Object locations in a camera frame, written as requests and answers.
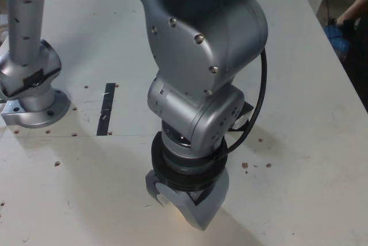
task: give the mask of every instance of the bolt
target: bolt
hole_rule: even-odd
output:
[[[216,74],[219,71],[218,66],[211,66],[208,70],[211,74]]]
[[[151,32],[156,35],[157,34],[157,28],[156,26],[153,26],[152,29],[151,29]]]
[[[168,23],[172,28],[174,28],[177,25],[177,20],[175,18],[171,18]]]
[[[205,37],[203,36],[203,34],[198,34],[195,36],[194,41],[196,44],[200,44],[205,40]]]

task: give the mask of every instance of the white table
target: white table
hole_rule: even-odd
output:
[[[46,0],[43,36],[64,67],[53,85],[78,110],[48,128],[1,123],[0,245],[367,245],[367,113],[308,1],[258,2],[269,23],[264,107],[229,157],[223,207],[200,232],[145,189],[160,120],[147,107],[157,67],[142,5]],[[251,103],[259,70],[257,58],[235,79]],[[113,135],[96,137],[108,82],[120,85]]]

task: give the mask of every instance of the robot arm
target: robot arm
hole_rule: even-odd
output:
[[[264,49],[265,15],[255,0],[141,1],[159,67],[148,106],[169,129],[190,141],[188,151],[163,134],[170,150],[206,156],[243,107],[243,93],[231,82]]]
[[[167,197],[204,230],[228,189],[225,133],[242,108],[231,83],[267,41],[256,0],[141,0],[152,54],[159,67],[148,106],[162,119],[152,143],[148,192]],[[44,127],[62,118],[69,100],[51,82],[61,70],[41,40],[44,0],[8,0],[9,53],[0,57],[2,117],[8,125]]]

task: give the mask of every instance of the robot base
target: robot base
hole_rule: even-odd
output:
[[[145,182],[148,193],[156,201],[160,203],[157,196],[161,194],[177,207],[191,226],[205,230],[225,200],[229,175],[224,170],[213,187],[192,193],[174,190],[160,183],[154,170],[147,174]]]
[[[19,100],[7,101],[1,116],[6,125],[19,125],[25,128],[42,128],[60,120],[68,112],[70,101],[60,90],[54,89],[53,104],[40,111],[25,111]]]

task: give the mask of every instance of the black tape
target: black tape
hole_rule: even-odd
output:
[[[109,131],[110,116],[113,110],[114,93],[116,83],[107,83],[105,95],[101,107],[101,115],[98,121],[97,136],[107,136]]]

